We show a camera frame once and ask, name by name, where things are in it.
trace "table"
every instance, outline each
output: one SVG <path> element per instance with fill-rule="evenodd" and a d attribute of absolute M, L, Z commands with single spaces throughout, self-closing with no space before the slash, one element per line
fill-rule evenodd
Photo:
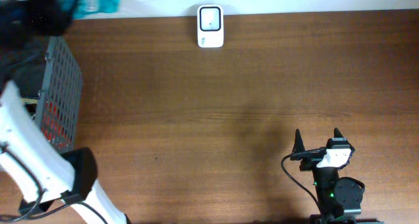
<path fill-rule="evenodd" d="M 280 160 L 296 128 L 313 149 L 334 127 L 356 149 L 340 175 L 367 186 L 360 217 L 417 222 L 419 10 L 226 16 L 216 49 L 198 47 L 193 17 L 81 20 L 65 38 L 84 77 L 76 147 L 133 223 L 316 214 Z M 31 223 L 58 222 L 84 223 L 72 209 Z"/>

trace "white wall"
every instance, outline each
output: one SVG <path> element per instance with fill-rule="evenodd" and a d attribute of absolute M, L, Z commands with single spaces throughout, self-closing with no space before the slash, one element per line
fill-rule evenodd
<path fill-rule="evenodd" d="M 419 0 L 121 0 L 117 13 L 88 18 L 191 16 L 206 3 L 223 6 L 225 14 L 419 8 Z"/>

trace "teal plastic bag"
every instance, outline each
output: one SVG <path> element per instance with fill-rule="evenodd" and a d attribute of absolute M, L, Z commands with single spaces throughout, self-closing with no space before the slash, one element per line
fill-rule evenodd
<path fill-rule="evenodd" d="M 58 0 L 63 10 L 69 10 L 74 0 Z M 119 0 L 79 0 L 73 18 L 83 18 L 88 14 L 99 12 L 112 13 L 118 11 Z"/>

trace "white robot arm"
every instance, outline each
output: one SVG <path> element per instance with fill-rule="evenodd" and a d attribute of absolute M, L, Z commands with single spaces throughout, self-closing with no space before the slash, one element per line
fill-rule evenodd
<path fill-rule="evenodd" d="M 55 152 L 24 109 L 12 81 L 0 95 L 0 143 L 0 165 L 24 196 L 15 221 L 39 219 L 60 199 L 87 223 L 130 224 L 101 188 L 92 152 L 87 148 Z"/>

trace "plastic crate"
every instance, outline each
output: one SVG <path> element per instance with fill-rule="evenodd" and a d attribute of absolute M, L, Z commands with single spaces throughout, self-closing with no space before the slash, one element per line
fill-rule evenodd
<path fill-rule="evenodd" d="M 63 37 L 43 37 L 33 43 L 0 53 L 2 73 L 14 68 L 11 77 L 21 94 L 37 98 L 36 125 L 57 152 L 71 151 L 82 89 L 80 68 Z"/>

